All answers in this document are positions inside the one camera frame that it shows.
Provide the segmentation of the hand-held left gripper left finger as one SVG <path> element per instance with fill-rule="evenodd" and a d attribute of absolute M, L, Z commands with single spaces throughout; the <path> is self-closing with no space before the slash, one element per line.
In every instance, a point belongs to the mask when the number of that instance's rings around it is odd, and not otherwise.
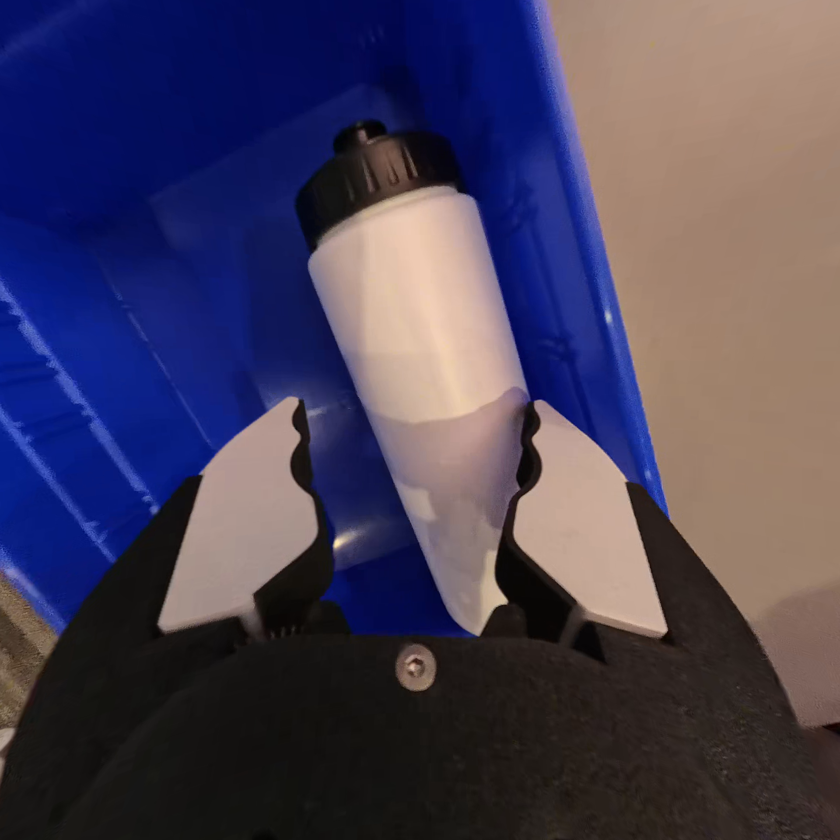
<path fill-rule="evenodd" d="M 158 618 L 163 634 L 235 618 L 252 637 L 302 628 L 334 570 L 302 399 L 288 397 L 201 474 Z"/>

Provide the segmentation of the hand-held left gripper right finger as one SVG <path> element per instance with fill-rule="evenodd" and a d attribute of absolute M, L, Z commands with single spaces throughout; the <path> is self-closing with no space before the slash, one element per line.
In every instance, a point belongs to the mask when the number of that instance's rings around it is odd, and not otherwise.
<path fill-rule="evenodd" d="M 543 400 L 526 407 L 518 490 L 496 581 L 532 641 L 572 645 L 584 625 L 640 637 L 668 631 L 627 479 Z"/>

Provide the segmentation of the white plastic bottle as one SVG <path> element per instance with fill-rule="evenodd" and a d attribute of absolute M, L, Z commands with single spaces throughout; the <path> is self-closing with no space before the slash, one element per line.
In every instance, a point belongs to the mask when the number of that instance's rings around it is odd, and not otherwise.
<path fill-rule="evenodd" d="M 341 222 L 308 270 L 447 612 L 480 635 L 529 402 L 476 201 L 425 187 Z"/>

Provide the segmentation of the blue plastic bin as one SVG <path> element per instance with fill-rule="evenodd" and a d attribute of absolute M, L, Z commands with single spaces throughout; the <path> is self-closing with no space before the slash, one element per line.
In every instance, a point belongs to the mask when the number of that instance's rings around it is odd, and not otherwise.
<path fill-rule="evenodd" d="M 1 6 L 2 573 L 51 629 L 292 395 L 330 594 L 360 629 L 459 634 L 294 207 L 363 119 L 452 142 L 530 393 L 668 509 L 548 2 Z"/>

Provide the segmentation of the black bottle lid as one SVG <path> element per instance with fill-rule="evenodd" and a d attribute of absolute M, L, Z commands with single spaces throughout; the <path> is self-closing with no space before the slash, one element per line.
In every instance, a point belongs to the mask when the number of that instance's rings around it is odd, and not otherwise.
<path fill-rule="evenodd" d="M 357 214 L 432 187 L 465 190 L 452 144 L 421 129 L 390 133 L 375 119 L 342 129 L 333 155 L 303 184 L 295 210 L 309 253 L 322 238 Z"/>

